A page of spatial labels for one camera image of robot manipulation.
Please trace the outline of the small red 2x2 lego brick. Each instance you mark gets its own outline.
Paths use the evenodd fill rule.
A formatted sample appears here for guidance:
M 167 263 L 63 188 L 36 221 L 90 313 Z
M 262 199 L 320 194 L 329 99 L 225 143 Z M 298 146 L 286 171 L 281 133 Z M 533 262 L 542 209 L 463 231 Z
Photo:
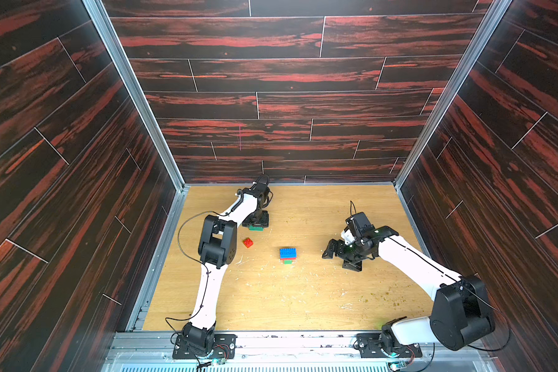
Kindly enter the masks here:
M 245 240 L 243 240 L 243 245 L 246 248 L 251 248 L 254 245 L 254 242 L 250 238 L 246 238 Z

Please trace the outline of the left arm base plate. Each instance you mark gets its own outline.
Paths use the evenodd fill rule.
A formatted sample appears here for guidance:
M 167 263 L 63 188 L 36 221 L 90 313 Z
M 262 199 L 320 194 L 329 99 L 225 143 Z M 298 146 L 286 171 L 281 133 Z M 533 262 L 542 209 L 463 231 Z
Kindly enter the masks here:
M 172 353 L 174 360 L 189 359 L 226 359 L 235 357 L 237 335 L 229 333 L 214 333 L 204 339 L 190 339 L 180 335 L 175 340 Z

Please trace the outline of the blue 2x4 lego brick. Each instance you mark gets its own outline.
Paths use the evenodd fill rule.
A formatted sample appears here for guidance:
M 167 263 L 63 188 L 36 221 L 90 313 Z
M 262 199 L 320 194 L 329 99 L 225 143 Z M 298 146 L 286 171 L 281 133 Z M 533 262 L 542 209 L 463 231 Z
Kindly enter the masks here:
M 297 258 L 297 250 L 295 248 L 281 248 L 280 249 L 280 259 L 281 260 L 295 260 Z

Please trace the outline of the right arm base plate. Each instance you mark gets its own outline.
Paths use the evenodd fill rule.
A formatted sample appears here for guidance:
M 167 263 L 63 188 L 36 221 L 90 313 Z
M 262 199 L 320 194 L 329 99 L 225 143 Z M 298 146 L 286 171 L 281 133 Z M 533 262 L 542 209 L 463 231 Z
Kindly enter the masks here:
M 402 345 L 390 333 L 358 333 L 353 348 L 362 358 L 403 358 L 412 359 L 423 356 L 418 345 Z

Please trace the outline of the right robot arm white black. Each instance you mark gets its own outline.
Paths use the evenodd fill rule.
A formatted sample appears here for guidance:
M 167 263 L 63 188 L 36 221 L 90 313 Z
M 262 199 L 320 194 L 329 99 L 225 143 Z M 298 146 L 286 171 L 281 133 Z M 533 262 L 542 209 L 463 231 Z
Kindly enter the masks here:
M 457 351 L 495 331 L 494 309 L 485 283 L 435 262 L 411 246 L 389 226 L 353 233 L 346 228 L 322 254 L 338 257 L 342 268 L 360 272 L 363 262 L 381 258 L 412 279 L 432 300 L 429 316 L 402 317 L 381 327 L 378 344 L 387 356 L 398 356 L 417 343 L 439 343 Z

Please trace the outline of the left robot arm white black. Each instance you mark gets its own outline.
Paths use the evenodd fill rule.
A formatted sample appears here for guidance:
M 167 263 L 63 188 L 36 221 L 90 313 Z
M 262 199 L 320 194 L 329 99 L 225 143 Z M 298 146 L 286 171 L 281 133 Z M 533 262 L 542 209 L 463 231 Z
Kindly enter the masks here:
M 260 175 L 248 188 L 236 192 L 236 201 L 224 212 L 205 212 L 200 240 L 201 280 L 195 308 L 181 330 L 178 340 L 197 357 L 214 350 L 216 309 L 227 268 L 237 253 L 238 229 L 243 223 L 267 227 L 266 207 L 271 203 L 270 178 Z

